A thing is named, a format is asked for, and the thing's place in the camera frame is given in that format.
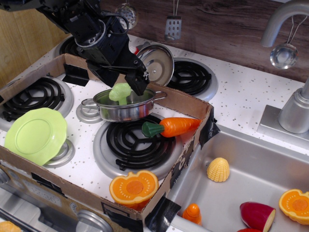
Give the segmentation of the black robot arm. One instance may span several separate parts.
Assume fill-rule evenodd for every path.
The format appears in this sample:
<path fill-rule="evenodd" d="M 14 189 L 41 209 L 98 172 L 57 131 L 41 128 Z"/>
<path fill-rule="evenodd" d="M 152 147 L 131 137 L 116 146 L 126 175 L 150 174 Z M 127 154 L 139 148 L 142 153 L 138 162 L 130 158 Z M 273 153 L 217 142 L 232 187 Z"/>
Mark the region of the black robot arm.
<path fill-rule="evenodd" d="M 143 62 L 129 50 L 127 30 L 120 15 L 103 11 L 99 0 L 2 0 L 1 10 L 36 9 L 75 39 L 88 69 L 113 87 L 119 74 L 141 96 L 150 80 Z"/>

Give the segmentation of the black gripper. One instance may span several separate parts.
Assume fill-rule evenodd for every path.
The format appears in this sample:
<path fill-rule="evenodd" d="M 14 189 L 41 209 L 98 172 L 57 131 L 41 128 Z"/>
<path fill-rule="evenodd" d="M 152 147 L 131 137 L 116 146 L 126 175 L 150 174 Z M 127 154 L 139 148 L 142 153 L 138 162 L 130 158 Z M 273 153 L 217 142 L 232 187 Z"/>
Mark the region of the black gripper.
<path fill-rule="evenodd" d="M 110 87 L 123 74 L 131 89 L 142 96 L 150 83 L 149 74 L 143 62 L 129 50 L 127 32 L 117 16 L 76 18 L 76 44 L 89 70 Z"/>

